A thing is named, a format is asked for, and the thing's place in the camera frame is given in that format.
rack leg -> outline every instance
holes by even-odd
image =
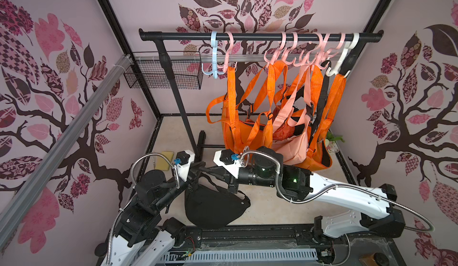
[[[186,132],[188,133],[189,141],[192,146],[192,150],[196,154],[197,157],[201,156],[197,146],[196,141],[194,140],[194,136],[192,135],[191,126],[189,125],[188,116],[186,115],[185,107],[183,106],[183,101],[181,100],[180,91],[178,90],[178,86],[175,80],[175,73],[172,69],[172,61],[170,60],[170,56],[165,50],[165,45],[163,40],[154,40],[156,44],[157,51],[159,52],[159,61],[161,62],[161,66],[165,71],[165,75],[169,80],[170,87],[172,88],[173,95],[175,97],[176,105],[178,106],[178,110],[180,110],[181,118],[183,119],[183,124],[185,125]]]

white hanger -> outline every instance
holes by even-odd
[[[340,55],[339,60],[335,64],[334,68],[328,73],[328,76],[337,75],[339,73],[340,66],[344,62],[344,59],[346,58],[348,52],[350,50],[352,50],[356,46],[356,44],[358,44],[358,41],[359,41],[359,33],[353,33],[352,42],[347,42],[345,44],[345,46],[344,46],[344,48],[342,50],[342,54]],[[349,73],[350,73],[350,70],[347,71],[347,73],[345,74],[344,78],[346,78]]]

pink bag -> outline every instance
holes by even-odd
[[[299,74],[297,75],[297,82],[301,81],[304,73],[306,76],[304,82],[304,102],[308,106],[311,106],[310,68],[308,66],[301,66],[299,69]],[[283,163],[286,165],[301,163],[305,161],[307,157],[307,149],[309,143],[307,127],[311,118],[307,114],[306,109],[302,110],[301,116],[297,122],[291,118],[291,115],[294,111],[293,104],[296,101],[298,85],[299,84],[296,84],[293,93],[289,97],[288,101],[284,104],[284,106],[280,109],[272,124],[273,132],[278,130],[284,123],[287,123],[291,127],[305,124],[304,131],[300,135],[286,138],[284,140],[277,140],[272,143],[272,149],[283,155]]]

clothes rack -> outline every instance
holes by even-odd
[[[161,64],[161,67],[165,71],[165,75],[169,80],[170,87],[172,89],[173,95],[175,97],[178,110],[180,111],[181,118],[185,125],[186,132],[189,137],[189,141],[192,146],[192,150],[196,154],[196,161],[202,160],[203,149],[204,148],[225,148],[224,145],[216,144],[205,144],[205,132],[200,131],[198,143],[194,140],[192,135],[191,126],[189,125],[188,116],[186,114],[185,107],[183,106],[183,101],[181,100],[180,91],[175,81],[175,74],[172,69],[172,61],[170,56],[165,49],[164,40],[210,40],[211,33],[177,33],[177,32],[160,32],[160,31],[143,31],[139,29],[140,38],[143,41],[153,41],[156,44],[158,57]],[[272,40],[282,40],[281,33],[232,33],[234,41],[236,40],[256,40],[256,41],[272,41]],[[348,54],[341,66],[341,74],[345,74],[348,70],[351,70],[356,63],[356,59],[361,53],[362,49],[367,43],[370,42],[379,42],[383,36],[383,31],[378,33],[360,33],[359,41],[355,48]],[[340,41],[341,34],[331,34],[328,41]],[[217,40],[229,40],[229,36],[226,33],[217,33]],[[286,34],[286,40],[292,41],[293,34]],[[346,34],[345,41],[352,41],[353,34]],[[319,41],[316,34],[298,34],[298,41]]]

black strap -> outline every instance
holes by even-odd
[[[310,135],[309,145],[312,142],[313,135],[315,134],[315,132],[318,129],[318,126],[320,125],[321,117],[323,116],[324,107],[326,106],[326,101],[328,99],[328,88],[329,88],[329,77],[325,75],[323,78],[323,85],[321,87],[320,97],[318,99],[318,104],[317,104],[317,117],[315,118],[312,124],[312,131]]]

